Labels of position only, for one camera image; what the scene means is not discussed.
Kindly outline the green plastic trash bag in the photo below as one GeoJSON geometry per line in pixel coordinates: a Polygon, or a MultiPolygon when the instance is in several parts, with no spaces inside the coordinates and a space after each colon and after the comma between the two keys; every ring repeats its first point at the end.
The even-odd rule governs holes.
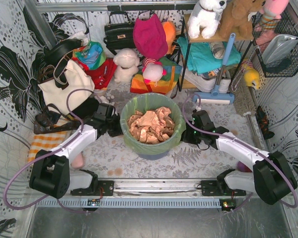
{"type": "Polygon", "coordinates": [[[132,98],[122,109],[120,126],[125,144],[143,157],[164,156],[181,143],[186,129],[179,106],[158,93],[132,98]]]}

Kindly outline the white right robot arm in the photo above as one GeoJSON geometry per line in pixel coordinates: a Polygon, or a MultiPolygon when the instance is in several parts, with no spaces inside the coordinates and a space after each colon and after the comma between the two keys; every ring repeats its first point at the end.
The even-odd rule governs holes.
{"type": "Polygon", "coordinates": [[[257,194],[269,205],[281,202],[288,194],[294,196],[293,208],[298,205],[295,189],[298,184],[280,152],[260,150],[236,137],[226,128],[215,127],[206,111],[196,111],[186,120],[193,136],[211,147],[225,152],[249,168],[249,172],[229,169],[217,178],[220,189],[244,190],[257,194]]]}

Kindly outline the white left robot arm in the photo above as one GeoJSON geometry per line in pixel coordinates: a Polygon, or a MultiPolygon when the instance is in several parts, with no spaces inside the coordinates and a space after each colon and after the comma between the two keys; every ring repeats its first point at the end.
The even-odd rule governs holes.
{"type": "Polygon", "coordinates": [[[36,154],[29,180],[31,189],[56,199],[67,192],[73,196],[99,195],[103,188],[98,184],[98,175],[92,171],[72,166],[75,158],[91,143],[105,133],[116,136],[120,133],[119,114],[111,104],[99,104],[97,111],[63,143],[36,154]]]}

